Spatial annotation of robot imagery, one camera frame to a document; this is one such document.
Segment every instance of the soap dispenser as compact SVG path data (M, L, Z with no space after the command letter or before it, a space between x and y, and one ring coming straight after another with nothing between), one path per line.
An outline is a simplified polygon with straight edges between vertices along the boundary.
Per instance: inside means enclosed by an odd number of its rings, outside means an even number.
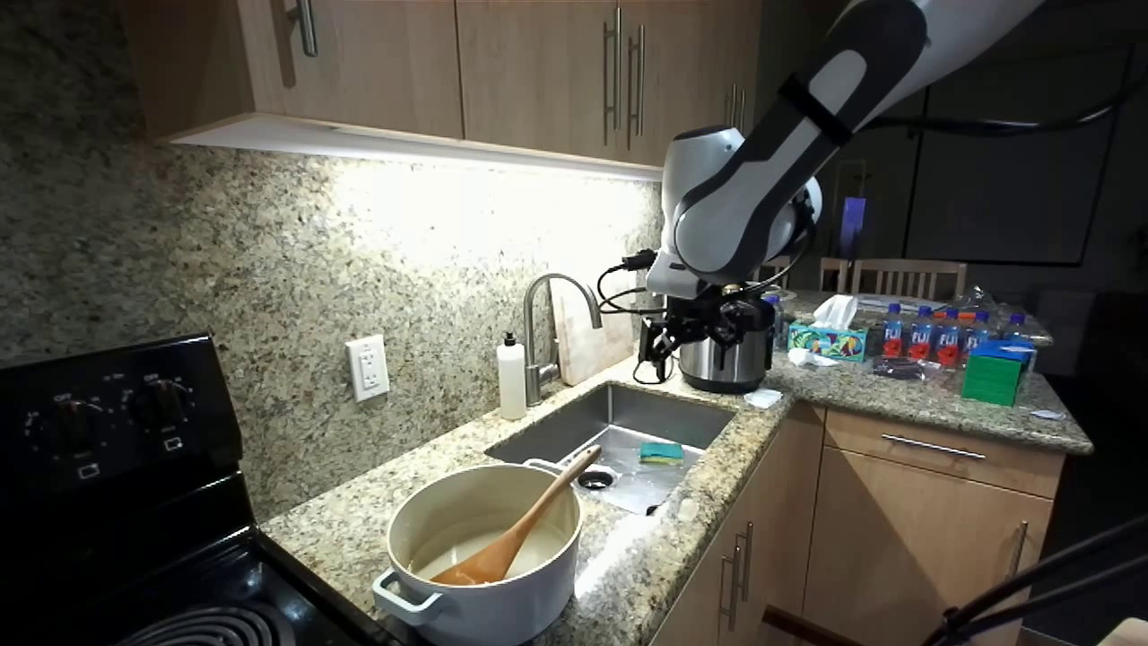
M504 420L527 414L527 349L513 335L497 343L497 414Z

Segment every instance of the faucet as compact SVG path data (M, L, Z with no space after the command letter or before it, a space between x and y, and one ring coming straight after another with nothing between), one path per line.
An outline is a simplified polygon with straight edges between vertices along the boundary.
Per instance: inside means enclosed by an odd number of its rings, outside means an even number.
M540 380L559 368L559 367L557 367L559 359L552 359L552 363L539 363L539 359L535 359L535 292L539 292L540 282L547 282L547 281L568 281L568 282L575 282L575 288L581 292L581 296L583 296L587 321L590 321L595 329L601 326L601 306L598 306L575 277L568 277L568 274L540 274L540 277L535 277L535 281L527 282L527 296L522 296L522 321L527 321L527 329L522 329L527 406L535 406L535 400L540 397Z

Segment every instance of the stainless steel sink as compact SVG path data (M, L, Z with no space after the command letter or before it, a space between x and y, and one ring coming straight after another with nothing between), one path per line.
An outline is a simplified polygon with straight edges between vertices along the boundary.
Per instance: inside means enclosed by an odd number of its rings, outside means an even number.
M564 466L578 448L601 443L601 455L578 484L601 503L653 513L728 420L730 414L720 406L598 385L492 443L489 455Z

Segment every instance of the stove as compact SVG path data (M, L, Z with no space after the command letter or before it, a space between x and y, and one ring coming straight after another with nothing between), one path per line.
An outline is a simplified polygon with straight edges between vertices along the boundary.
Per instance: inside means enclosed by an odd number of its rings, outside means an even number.
M0 368L0 642L386 642L254 526L212 336Z

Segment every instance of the lower cabinet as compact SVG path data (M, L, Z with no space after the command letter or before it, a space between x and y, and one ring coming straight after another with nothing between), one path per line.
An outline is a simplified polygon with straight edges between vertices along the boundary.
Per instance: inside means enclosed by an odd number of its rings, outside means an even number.
M1059 473L1059 451L795 406L653 642L788 646L759 619L773 607L864 646L918 646L948 607L1040 558Z
M800 611L810 550L820 420L795 406L690 574L656 646L786 642L759 625L764 607Z

